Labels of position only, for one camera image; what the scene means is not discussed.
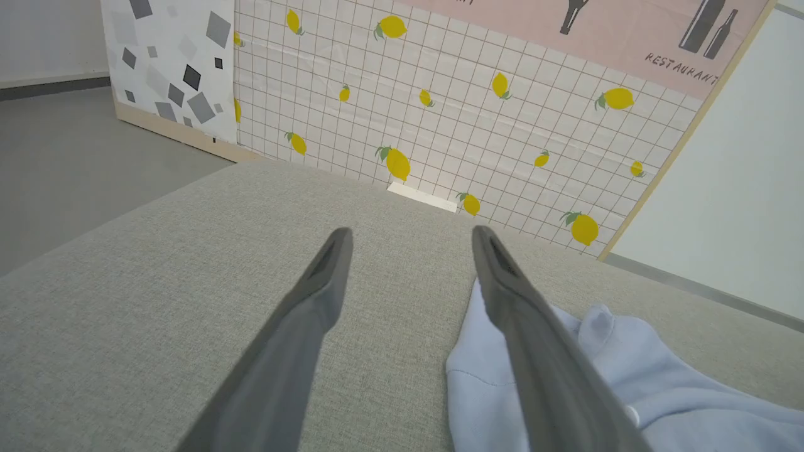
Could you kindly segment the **light blue t-shirt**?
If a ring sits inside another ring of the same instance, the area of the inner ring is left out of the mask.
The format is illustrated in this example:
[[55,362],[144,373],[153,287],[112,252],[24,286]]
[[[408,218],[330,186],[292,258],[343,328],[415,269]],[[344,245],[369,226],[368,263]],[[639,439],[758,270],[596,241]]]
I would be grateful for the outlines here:
[[[554,308],[654,452],[804,452],[804,411],[729,388],[678,358],[646,321]],[[455,452],[530,452],[502,332],[475,283],[446,360]]]

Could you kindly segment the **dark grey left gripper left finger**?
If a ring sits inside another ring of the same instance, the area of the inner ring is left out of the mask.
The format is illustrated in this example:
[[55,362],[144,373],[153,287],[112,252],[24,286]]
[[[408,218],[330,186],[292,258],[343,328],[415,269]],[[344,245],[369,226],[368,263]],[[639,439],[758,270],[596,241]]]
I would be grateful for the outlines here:
[[323,340],[344,306],[352,251],[351,229],[334,229],[176,452],[298,452]]

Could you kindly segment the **lemon print grid backdrop sheet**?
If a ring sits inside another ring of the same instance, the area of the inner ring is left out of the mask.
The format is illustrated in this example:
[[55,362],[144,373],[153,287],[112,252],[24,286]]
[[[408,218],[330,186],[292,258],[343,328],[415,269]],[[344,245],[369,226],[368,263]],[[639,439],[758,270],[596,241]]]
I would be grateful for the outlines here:
[[702,101],[394,0],[236,0],[238,143],[600,258]]

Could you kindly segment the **grey squares print backdrop sheet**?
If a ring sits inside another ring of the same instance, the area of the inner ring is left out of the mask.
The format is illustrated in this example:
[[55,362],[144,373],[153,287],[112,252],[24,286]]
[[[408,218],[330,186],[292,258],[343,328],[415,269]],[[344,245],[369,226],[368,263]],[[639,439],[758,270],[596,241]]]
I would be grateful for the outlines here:
[[236,143],[236,0],[100,0],[118,101]]

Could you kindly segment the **grey fabric sofa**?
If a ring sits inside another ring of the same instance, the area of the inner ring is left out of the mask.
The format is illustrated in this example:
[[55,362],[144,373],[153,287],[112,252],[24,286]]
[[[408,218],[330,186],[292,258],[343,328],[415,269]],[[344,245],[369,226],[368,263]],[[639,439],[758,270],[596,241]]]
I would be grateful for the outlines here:
[[304,166],[244,163],[0,278],[0,452],[176,452],[331,232],[353,235],[298,452],[455,452],[446,360],[491,228],[551,308],[646,321],[683,362],[804,411],[804,333]]

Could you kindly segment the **lemon-patterned tile backdrop panel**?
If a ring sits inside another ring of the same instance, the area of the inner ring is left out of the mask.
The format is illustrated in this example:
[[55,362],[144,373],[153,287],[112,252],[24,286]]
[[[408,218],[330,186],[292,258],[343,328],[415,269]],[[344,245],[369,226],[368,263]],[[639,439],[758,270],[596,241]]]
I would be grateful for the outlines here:
[[121,119],[603,259],[776,0],[98,0]]

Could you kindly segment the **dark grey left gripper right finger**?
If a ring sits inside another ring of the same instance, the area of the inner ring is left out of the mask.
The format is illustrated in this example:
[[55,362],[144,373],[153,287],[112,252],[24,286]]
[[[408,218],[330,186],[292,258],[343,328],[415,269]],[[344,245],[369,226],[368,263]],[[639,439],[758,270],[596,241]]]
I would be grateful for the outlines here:
[[652,452],[497,234],[475,226],[472,252],[486,314],[505,337],[531,452]]

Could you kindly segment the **white paper label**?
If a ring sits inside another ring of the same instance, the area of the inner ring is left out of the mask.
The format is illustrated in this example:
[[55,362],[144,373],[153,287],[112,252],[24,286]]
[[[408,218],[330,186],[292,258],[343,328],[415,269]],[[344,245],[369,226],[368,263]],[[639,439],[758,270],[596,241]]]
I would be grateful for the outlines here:
[[393,182],[387,188],[387,190],[391,193],[396,193],[397,195],[410,198],[411,200],[416,200],[417,202],[422,202],[448,212],[455,213],[457,211],[456,203],[425,193],[424,191],[419,191],[402,183]]

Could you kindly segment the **pink restaurant poster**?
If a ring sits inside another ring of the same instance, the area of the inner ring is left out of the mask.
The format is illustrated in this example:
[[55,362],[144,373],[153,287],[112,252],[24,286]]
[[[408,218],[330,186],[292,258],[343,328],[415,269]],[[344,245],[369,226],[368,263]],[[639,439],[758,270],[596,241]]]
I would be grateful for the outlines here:
[[772,0],[397,0],[705,100]]

